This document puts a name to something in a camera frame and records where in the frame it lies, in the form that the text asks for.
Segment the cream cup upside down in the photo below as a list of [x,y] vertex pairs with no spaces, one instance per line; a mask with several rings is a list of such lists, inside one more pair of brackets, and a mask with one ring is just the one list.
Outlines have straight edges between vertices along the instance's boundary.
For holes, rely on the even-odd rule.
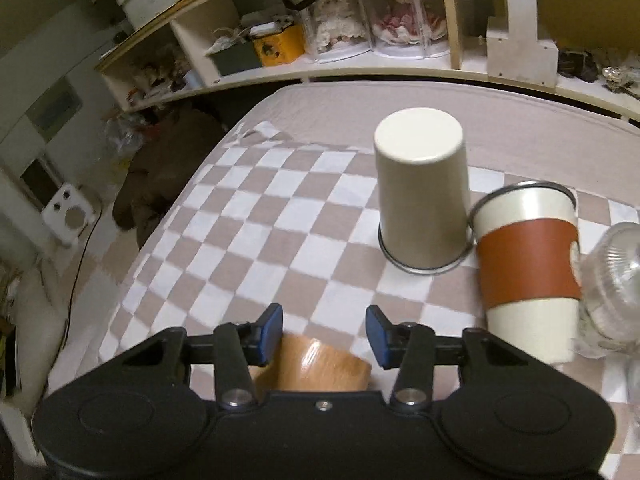
[[457,266],[473,245],[462,125],[431,107],[385,117],[373,136],[378,244],[398,269],[433,275]]

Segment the cream cup with brown sleeve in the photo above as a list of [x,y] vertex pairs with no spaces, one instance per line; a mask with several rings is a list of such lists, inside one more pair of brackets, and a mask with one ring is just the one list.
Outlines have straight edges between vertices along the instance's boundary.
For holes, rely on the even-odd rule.
[[547,364],[574,358],[580,289],[577,202],[559,183],[498,188],[473,207],[489,333]]

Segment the yellow box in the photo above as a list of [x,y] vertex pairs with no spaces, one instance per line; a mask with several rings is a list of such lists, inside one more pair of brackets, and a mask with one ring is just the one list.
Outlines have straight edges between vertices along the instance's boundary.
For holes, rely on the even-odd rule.
[[264,67],[291,64],[305,54],[305,37],[299,24],[282,32],[252,40],[259,61]]

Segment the doll in white dress case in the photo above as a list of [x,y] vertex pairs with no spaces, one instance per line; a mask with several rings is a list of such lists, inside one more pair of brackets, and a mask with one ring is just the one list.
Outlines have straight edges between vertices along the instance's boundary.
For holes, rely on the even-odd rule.
[[299,12],[307,52],[317,63],[353,58],[371,49],[359,0],[316,0]]

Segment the wooden wall shelf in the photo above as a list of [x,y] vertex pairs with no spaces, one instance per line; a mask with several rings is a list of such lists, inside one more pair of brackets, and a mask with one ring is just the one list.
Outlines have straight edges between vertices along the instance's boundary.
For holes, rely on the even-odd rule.
[[639,0],[178,0],[98,72],[124,110],[278,80],[426,77],[639,116]]

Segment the dark brown plush blanket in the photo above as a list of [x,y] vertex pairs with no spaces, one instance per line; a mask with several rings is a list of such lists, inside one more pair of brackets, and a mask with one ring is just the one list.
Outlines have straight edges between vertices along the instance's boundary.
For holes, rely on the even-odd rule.
[[116,226],[134,230],[143,246],[194,172],[224,137],[209,114],[183,108],[147,128],[149,140],[131,159],[112,208]]

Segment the dark green box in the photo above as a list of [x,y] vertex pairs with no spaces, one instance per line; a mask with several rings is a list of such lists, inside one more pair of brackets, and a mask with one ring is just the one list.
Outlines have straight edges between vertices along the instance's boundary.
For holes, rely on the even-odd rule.
[[234,44],[217,52],[209,51],[206,55],[214,63],[221,76],[262,68],[262,61],[250,41],[244,42],[244,44]]

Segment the clear glass decanter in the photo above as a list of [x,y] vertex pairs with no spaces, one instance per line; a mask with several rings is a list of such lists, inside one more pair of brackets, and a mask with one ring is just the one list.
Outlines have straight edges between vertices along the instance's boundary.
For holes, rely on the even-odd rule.
[[625,352],[639,341],[639,226],[611,226],[582,260],[575,351],[587,359]]

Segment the checkered table cloth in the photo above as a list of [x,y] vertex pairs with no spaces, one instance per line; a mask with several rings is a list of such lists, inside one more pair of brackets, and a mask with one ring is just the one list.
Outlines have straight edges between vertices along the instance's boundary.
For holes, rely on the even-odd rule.
[[431,278],[378,246],[371,136],[406,106],[463,126],[474,196],[547,178],[578,199],[582,247],[639,217],[639,128],[580,108],[458,84],[336,82],[257,104],[194,172],[122,285],[100,365],[50,394],[32,428],[62,479],[495,479],[386,404],[394,374],[362,393],[273,393],[250,413],[214,400],[209,339],[277,302],[287,330],[372,359],[364,314],[447,335],[480,324],[477,264]]

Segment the brown bamboo cup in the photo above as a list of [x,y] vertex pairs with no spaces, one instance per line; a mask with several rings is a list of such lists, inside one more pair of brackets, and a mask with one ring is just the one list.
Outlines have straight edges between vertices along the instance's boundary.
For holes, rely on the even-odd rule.
[[352,392],[368,388],[371,365],[353,354],[302,335],[284,334],[265,367],[251,366],[257,391]]

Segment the doll in pink dress case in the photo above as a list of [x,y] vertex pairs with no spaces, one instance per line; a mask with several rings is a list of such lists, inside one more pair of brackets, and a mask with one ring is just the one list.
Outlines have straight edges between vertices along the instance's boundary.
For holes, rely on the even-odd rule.
[[373,51],[422,60],[449,53],[444,0],[361,0]]

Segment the white small heater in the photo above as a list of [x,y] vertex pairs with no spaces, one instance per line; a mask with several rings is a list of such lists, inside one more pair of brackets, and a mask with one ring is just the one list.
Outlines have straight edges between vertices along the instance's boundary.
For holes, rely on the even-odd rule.
[[44,224],[64,246],[75,246],[80,234],[96,221],[96,211],[87,197],[64,183],[41,211]]

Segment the white wooden stand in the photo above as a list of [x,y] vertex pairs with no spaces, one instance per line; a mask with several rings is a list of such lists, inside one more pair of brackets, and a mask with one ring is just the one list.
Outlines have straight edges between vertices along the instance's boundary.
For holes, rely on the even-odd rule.
[[506,17],[488,18],[485,38],[490,78],[556,87],[559,48],[538,22],[537,0],[506,0]]

